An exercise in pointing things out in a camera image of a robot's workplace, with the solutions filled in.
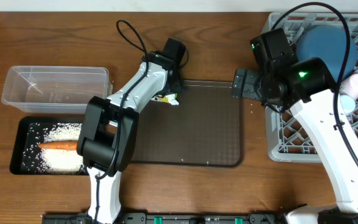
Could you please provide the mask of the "orange carrot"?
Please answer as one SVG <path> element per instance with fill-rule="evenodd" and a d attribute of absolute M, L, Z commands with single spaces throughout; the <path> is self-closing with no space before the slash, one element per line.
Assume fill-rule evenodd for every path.
<path fill-rule="evenodd" d="M 45 143 L 39 144 L 39 148 L 75 151 L 77 148 L 77 142 L 76 141 L 45 142 Z"/>

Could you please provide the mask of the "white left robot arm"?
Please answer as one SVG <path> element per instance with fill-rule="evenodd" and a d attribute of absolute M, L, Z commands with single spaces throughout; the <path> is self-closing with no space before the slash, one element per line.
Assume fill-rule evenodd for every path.
<path fill-rule="evenodd" d="M 134 153 L 140 112 L 153 96 L 181 88 L 179 71 L 187 53 L 151 51 L 119 91 L 90 99 L 76 149 L 91 182 L 88 223 L 113 223 L 119 216 L 121 174 Z"/>

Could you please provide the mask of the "dark blue bowl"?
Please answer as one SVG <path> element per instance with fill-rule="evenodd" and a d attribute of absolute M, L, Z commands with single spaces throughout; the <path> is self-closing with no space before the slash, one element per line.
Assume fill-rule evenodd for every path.
<path fill-rule="evenodd" d="M 299 61 L 320 58 L 337 81 L 344 59 L 346 33 L 334 26 L 317 26 L 303 34 L 296 44 Z"/>

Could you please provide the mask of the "white rice pile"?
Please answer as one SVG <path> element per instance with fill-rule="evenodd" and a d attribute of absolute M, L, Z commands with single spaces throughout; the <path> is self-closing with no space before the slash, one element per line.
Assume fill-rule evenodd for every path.
<path fill-rule="evenodd" d="M 76 141 L 80 123 L 31 123 L 27 128 L 21 157 L 25 174 L 86 175 L 82 157 L 75 150 L 45 149 L 43 143 Z"/>

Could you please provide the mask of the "foil snack wrapper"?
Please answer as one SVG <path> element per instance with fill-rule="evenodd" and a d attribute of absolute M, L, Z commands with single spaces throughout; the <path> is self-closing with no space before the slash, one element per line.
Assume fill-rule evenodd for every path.
<path fill-rule="evenodd" d="M 161 102 L 161 103 L 169 103 L 170 105 L 177 106 L 179 102 L 177 101 L 177 94 L 170 93 L 166 95 L 155 95 L 151 98 L 152 101 Z"/>

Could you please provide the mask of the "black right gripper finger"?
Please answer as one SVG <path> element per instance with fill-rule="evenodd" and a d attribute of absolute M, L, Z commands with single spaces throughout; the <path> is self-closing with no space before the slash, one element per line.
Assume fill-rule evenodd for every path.
<path fill-rule="evenodd" d="M 251 100 L 261 100 L 260 81 L 261 74 L 255 70 L 246 70 L 243 97 Z"/>
<path fill-rule="evenodd" d="M 232 83 L 232 96 L 234 98 L 241 98 L 244 89 L 247 70 L 239 68 L 236 70 Z"/>

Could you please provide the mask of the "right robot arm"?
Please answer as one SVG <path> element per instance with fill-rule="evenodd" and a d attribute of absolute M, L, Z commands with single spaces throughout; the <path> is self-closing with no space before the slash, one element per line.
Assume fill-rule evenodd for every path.
<path fill-rule="evenodd" d="M 237 69 L 232 95 L 289 109 L 310 138 L 336 197 L 332 208 L 304 205 L 287 212 L 285 223 L 358 223 L 358 138 L 349 124 L 336 82 L 320 58 L 274 72 Z"/>

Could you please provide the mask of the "light blue plastic cup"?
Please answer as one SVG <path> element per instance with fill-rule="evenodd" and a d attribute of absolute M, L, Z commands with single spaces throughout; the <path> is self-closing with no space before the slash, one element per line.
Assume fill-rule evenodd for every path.
<path fill-rule="evenodd" d="M 356 108 L 356 101 L 349 95 L 340 95 L 340 101 L 344 114 L 349 116 Z"/>

